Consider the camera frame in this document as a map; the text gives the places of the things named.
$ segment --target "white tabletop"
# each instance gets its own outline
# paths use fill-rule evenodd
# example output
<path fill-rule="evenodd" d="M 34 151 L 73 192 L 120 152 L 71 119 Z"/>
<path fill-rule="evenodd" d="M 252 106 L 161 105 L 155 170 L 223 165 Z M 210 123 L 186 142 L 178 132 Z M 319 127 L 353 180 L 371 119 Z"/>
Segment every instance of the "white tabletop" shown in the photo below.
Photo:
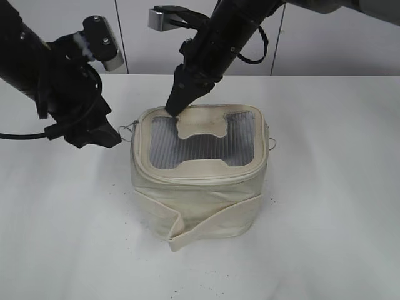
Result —
<path fill-rule="evenodd" d="M 115 126 L 173 82 L 103 79 Z M 50 123 L 0 91 L 0 131 Z M 277 140 L 246 234 L 172 253 L 135 207 L 127 142 L 0 141 L 0 299 L 399 299 L 399 77 L 232 76 L 197 103 L 255 105 Z"/>

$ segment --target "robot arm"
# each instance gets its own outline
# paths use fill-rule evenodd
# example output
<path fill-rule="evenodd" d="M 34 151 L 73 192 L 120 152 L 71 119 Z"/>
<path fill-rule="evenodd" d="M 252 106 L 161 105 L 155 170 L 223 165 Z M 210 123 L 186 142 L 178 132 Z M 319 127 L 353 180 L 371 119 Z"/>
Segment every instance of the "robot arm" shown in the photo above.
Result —
<path fill-rule="evenodd" d="M 180 48 L 184 62 L 175 79 L 166 111 L 177 116 L 193 101 L 209 93 L 260 27 L 285 3 L 319 13 L 346 6 L 400 25 L 398 0 L 219 0 L 210 18 L 177 6 L 156 6 L 149 12 L 149 27 L 165 31 L 193 28 L 197 34 Z"/>
<path fill-rule="evenodd" d="M 35 101 L 39 118 L 50 114 L 57 124 L 40 134 L 0 134 L 4 139 L 55 139 L 76 147 L 121 142 L 108 123 L 111 112 L 101 96 L 101 78 L 88 64 L 98 60 L 110 71 L 123 63 L 105 18 L 92 16 L 84 30 L 43 42 L 6 1 L 0 0 L 0 78 Z"/>

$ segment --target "white fabric bag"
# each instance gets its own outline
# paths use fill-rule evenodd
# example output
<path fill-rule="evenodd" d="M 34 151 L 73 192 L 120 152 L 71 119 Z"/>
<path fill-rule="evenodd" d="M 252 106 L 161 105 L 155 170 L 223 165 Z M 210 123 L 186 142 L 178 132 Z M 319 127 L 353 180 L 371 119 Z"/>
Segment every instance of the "white fabric bag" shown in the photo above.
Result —
<path fill-rule="evenodd" d="M 177 119 L 150 109 L 132 136 L 135 200 L 172 251 L 240 235 L 261 206 L 268 152 L 268 126 L 255 107 L 191 106 Z"/>

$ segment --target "white wall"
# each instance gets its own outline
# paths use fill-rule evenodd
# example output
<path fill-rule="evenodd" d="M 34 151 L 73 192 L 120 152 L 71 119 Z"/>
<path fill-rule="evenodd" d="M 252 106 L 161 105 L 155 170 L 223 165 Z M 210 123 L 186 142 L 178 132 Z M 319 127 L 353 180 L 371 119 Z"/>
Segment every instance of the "white wall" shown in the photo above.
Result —
<path fill-rule="evenodd" d="M 24 22 L 44 40 L 82 28 L 87 16 L 106 16 L 122 48 L 124 40 L 130 73 L 173 74 L 183 61 L 182 42 L 195 31 L 157 32 L 148 28 L 148 9 L 176 4 L 210 15 L 216 0 L 10 0 Z M 116 5 L 121 22 L 122 37 Z M 283 9 L 263 23 L 270 40 L 267 59 L 251 66 L 234 61 L 227 74 L 269 75 L 273 64 Z M 256 33 L 243 53 L 257 59 L 263 44 Z M 322 15 L 287 5 L 274 75 L 398 75 L 400 76 L 400 27 L 342 8 Z M 104 72 L 100 64 L 99 71 Z M 125 73 L 122 67 L 117 73 Z"/>
<path fill-rule="evenodd" d="M 287 5 L 274 75 L 400 76 L 400 27 L 341 8 Z"/>
<path fill-rule="evenodd" d="M 185 39 L 192 38 L 196 32 L 188 29 L 167 32 L 149 29 L 148 10 L 155 5 L 173 4 L 210 16 L 216 0 L 117 0 L 117 4 L 129 72 L 173 74 L 176 66 L 183 62 L 183 56 L 179 53 L 181 44 Z M 251 66 L 237 59 L 226 74 L 270 75 L 282 11 L 281 8 L 262 25 L 269 38 L 269 53 L 265 61 Z M 261 37 L 256 33 L 242 53 L 251 59 L 259 59 L 263 55 L 263 49 Z"/>
<path fill-rule="evenodd" d="M 54 41 L 60 36 L 83 29 L 83 20 L 95 14 L 107 18 L 115 37 L 121 45 L 121 35 L 114 0 L 9 0 L 19 11 L 22 20 L 44 41 Z M 105 72 L 99 62 L 94 63 L 99 72 Z M 121 66 L 114 73 L 126 73 Z"/>

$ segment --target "mesh panel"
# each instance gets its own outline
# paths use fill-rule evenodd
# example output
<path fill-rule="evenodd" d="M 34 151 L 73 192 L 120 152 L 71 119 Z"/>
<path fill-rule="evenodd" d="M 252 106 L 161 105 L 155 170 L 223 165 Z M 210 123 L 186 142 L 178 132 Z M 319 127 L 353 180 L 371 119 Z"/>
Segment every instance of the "mesh panel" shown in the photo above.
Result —
<path fill-rule="evenodd" d="M 228 114 L 226 121 L 224 137 L 198 134 L 181 139 L 174 118 L 155 117 L 151 132 L 151 164 L 158 169 L 174 169 L 181 162 L 194 159 L 221 159 L 228 166 L 249 164 L 254 158 L 253 112 Z"/>

